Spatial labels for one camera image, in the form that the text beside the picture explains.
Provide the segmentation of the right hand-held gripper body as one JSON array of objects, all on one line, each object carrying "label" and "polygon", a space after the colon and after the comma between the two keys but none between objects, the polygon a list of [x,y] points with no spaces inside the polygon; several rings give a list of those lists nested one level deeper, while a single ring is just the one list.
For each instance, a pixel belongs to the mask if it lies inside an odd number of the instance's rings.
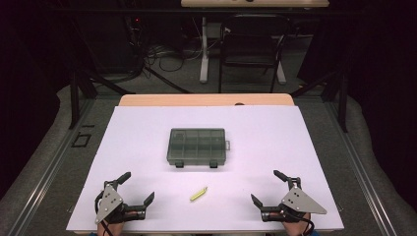
[{"label": "right hand-held gripper body", "polygon": [[277,206],[260,204],[260,211],[264,222],[299,222],[306,213],[328,213],[323,206],[298,187],[293,187]]}]

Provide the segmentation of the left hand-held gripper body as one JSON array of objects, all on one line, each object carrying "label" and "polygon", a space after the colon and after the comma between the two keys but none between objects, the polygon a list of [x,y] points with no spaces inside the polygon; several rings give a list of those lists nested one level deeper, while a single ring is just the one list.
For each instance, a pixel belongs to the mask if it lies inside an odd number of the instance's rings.
[{"label": "left hand-held gripper body", "polygon": [[146,206],[128,206],[117,192],[117,182],[105,182],[95,201],[95,224],[122,223],[146,218]]}]

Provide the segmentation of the small yellow-green stick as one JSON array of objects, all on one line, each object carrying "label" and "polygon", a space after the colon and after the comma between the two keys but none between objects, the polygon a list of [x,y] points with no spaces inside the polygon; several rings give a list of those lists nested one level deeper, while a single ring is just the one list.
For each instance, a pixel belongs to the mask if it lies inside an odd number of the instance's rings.
[{"label": "small yellow-green stick", "polygon": [[208,190],[208,187],[203,187],[200,189],[197,193],[195,193],[193,196],[190,197],[190,202],[193,202],[203,196]]}]

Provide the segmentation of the grey plastic compartment box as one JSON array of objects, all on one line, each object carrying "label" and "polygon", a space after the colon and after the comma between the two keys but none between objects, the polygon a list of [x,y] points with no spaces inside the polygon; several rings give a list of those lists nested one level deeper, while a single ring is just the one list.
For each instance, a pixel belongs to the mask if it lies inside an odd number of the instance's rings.
[{"label": "grey plastic compartment box", "polygon": [[226,162],[229,142],[222,128],[175,128],[170,131],[166,159],[170,165],[207,165],[217,168]]}]

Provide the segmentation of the person's right hand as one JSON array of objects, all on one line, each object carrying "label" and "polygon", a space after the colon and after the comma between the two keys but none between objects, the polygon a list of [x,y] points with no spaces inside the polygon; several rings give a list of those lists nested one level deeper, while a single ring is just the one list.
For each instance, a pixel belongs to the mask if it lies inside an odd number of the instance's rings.
[{"label": "person's right hand", "polygon": [[304,215],[305,221],[300,220],[298,222],[283,222],[282,225],[288,236],[302,236],[306,235],[310,230],[310,224],[308,220],[311,219],[311,215],[306,213]]}]

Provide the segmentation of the person's left hand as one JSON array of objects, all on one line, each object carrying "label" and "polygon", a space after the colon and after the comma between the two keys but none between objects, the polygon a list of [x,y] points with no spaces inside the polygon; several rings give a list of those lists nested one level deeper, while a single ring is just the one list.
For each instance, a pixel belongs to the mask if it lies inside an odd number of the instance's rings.
[{"label": "person's left hand", "polygon": [[109,224],[102,221],[97,225],[97,236],[121,236],[124,228],[124,222]]}]

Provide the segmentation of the black metal stand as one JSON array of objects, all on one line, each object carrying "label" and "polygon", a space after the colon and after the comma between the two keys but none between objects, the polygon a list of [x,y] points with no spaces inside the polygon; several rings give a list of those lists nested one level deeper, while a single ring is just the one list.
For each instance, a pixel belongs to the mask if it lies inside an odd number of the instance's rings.
[{"label": "black metal stand", "polygon": [[292,97],[298,97],[307,91],[315,88],[321,83],[325,83],[325,88],[321,93],[323,102],[333,101],[335,96],[338,95],[338,110],[337,110],[337,123],[344,133],[347,133],[346,127],[346,108],[347,108],[347,95],[348,95],[348,79],[343,72],[333,71],[325,74],[324,76],[314,80],[305,86],[298,88],[290,93]]},{"label": "black metal stand", "polygon": [[105,87],[112,89],[113,91],[116,91],[121,95],[132,94],[131,91],[127,91],[123,88],[116,86],[115,84],[106,80],[96,72],[87,69],[75,70],[73,74],[70,76],[70,95],[72,111],[72,120],[70,125],[71,129],[73,129],[76,126],[76,124],[79,122],[81,118],[79,91],[81,91],[87,99],[95,99],[98,95],[98,92],[93,85],[94,82],[102,84]]}]

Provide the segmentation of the white desk leg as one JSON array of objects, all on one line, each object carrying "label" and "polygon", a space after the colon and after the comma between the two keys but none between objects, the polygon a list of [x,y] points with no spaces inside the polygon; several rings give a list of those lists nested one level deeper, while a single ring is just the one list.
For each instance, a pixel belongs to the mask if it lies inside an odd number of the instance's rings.
[{"label": "white desk leg", "polygon": [[207,19],[202,17],[202,63],[200,72],[200,82],[205,84],[209,78],[209,54],[208,54],[208,37],[207,37]]},{"label": "white desk leg", "polygon": [[283,71],[283,68],[282,68],[282,64],[281,63],[278,63],[278,67],[277,67],[276,72],[277,72],[277,80],[278,80],[278,83],[280,85],[285,85],[287,83],[287,81],[286,81],[285,74],[284,74],[284,71]]}]

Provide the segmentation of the dark curtain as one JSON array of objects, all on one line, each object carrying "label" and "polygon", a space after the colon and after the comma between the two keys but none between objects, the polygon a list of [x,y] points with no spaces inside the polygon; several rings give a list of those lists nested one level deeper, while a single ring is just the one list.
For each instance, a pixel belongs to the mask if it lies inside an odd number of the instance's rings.
[{"label": "dark curtain", "polygon": [[65,67],[36,0],[0,0],[0,199],[60,107]]},{"label": "dark curtain", "polygon": [[361,30],[349,95],[380,167],[417,210],[417,0],[374,0]]}]

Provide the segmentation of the black folding chair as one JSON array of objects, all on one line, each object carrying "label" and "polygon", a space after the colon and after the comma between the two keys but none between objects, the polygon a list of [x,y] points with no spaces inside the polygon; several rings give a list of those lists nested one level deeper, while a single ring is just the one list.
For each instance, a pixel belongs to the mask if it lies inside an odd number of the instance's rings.
[{"label": "black folding chair", "polygon": [[283,45],[291,21],[276,14],[236,14],[220,25],[218,92],[222,93],[223,67],[273,69],[273,92]]}]

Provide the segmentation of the dark equipment with red light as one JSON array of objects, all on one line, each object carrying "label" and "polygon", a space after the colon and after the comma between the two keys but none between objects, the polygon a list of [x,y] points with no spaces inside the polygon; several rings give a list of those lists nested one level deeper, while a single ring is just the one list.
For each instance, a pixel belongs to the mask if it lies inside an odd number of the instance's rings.
[{"label": "dark equipment with red light", "polygon": [[[123,2],[126,9],[136,9],[137,7],[141,6],[140,0],[123,0]],[[133,69],[132,75],[138,76],[144,68],[144,49],[142,38],[144,28],[142,25],[142,20],[138,16],[127,16],[125,18],[125,22],[129,35],[129,42],[132,46],[135,58],[135,67]]]}]

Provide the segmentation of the metal floor rail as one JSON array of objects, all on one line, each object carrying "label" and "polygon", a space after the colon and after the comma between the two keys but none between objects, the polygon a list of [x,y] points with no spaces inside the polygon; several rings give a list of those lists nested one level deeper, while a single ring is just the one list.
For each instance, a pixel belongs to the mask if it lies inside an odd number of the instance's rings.
[{"label": "metal floor rail", "polygon": [[81,123],[84,122],[94,105],[94,99],[86,99],[81,107],[81,115],[79,121],[71,129],[66,129],[63,138],[60,140],[59,146],[54,150],[47,166],[41,172],[41,176],[30,191],[25,206],[19,212],[12,227],[6,233],[6,236],[22,236],[28,228],[30,221],[35,215],[42,200],[47,194],[56,174],[58,173],[67,150],[70,148],[72,141],[78,135],[81,129]]},{"label": "metal floor rail", "polygon": [[365,170],[358,152],[352,144],[348,134],[342,130],[338,123],[337,110],[335,106],[332,103],[325,102],[325,108],[330,116],[332,124],[338,132],[338,135],[342,139],[344,147],[347,149],[347,157],[351,168],[359,183],[362,193],[364,194],[373,218],[376,220],[376,223],[382,233],[382,236],[397,236],[397,233],[387,215],[387,211]]}]

